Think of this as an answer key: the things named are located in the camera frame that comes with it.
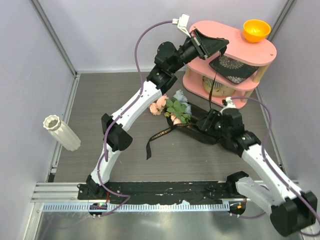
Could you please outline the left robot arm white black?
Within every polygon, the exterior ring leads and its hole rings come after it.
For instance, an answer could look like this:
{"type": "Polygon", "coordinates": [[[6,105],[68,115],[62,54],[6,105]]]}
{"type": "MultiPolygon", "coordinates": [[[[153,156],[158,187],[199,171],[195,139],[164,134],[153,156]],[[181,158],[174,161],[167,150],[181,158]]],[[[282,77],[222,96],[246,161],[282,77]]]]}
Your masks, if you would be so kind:
{"type": "Polygon", "coordinates": [[[152,102],[175,84],[175,73],[196,58],[206,60],[217,52],[224,54],[228,44],[225,38],[208,37],[194,29],[179,48],[170,41],[159,45],[154,58],[155,66],[142,80],[141,88],[119,110],[112,115],[105,114],[101,119],[104,131],[102,152],[86,180],[88,192],[93,198],[100,200],[106,195],[105,183],[110,179],[112,168],[120,153],[133,141],[128,130],[152,102]]]}

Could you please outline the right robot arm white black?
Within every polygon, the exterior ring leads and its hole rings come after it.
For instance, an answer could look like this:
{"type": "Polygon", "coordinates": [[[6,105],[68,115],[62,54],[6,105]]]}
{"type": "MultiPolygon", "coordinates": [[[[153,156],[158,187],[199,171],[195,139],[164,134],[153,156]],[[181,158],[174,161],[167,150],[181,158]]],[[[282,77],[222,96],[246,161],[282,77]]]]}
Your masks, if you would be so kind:
{"type": "Polygon", "coordinates": [[[262,187],[244,172],[237,172],[227,177],[225,190],[230,197],[249,198],[269,215],[273,227],[284,237],[315,224],[317,197],[311,191],[304,192],[281,171],[257,136],[245,129],[237,108],[212,109],[195,125],[241,157],[265,184],[262,187]]]}

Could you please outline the flower bouquet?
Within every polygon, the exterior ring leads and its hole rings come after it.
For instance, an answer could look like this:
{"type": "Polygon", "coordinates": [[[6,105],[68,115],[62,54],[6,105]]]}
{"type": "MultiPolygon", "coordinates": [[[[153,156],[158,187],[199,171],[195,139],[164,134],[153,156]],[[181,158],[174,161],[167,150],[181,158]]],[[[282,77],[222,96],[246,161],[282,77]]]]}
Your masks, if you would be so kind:
{"type": "Polygon", "coordinates": [[[164,94],[149,105],[149,110],[154,116],[163,114],[169,125],[168,128],[150,137],[150,142],[171,133],[173,130],[178,130],[200,143],[215,145],[213,144],[213,136],[199,130],[196,126],[196,122],[206,117],[208,112],[190,103],[182,90],[177,90],[172,97],[164,94]]]}

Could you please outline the black ribbon with gold lettering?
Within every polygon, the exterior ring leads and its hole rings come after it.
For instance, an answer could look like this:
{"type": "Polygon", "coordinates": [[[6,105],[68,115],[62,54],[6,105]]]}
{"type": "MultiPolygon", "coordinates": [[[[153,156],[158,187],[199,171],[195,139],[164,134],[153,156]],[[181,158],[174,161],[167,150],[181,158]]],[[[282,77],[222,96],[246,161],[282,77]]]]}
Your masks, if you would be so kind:
{"type": "MultiPolygon", "coordinates": [[[[177,80],[175,72],[199,56],[197,50],[165,50],[159,48],[154,59],[155,66],[146,80],[155,84],[156,88],[161,90],[162,94],[165,94],[177,80]]],[[[147,159],[152,156],[150,142],[169,134],[175,129],[204,144],[215,145],[219,142],[219,138],[211,131],[205,131],[203,126],[203,123],[209,117],[215,118],[219,115],[216,110],[207,112],[188,102],[181,90],[176,91],[172,98],[163,95],[157,102],[152,103],[152,105],[157,104],[160,104],[157,107],[160,112],[165,111],[169,127],[150,137],[146,144],[147,159]]]]}

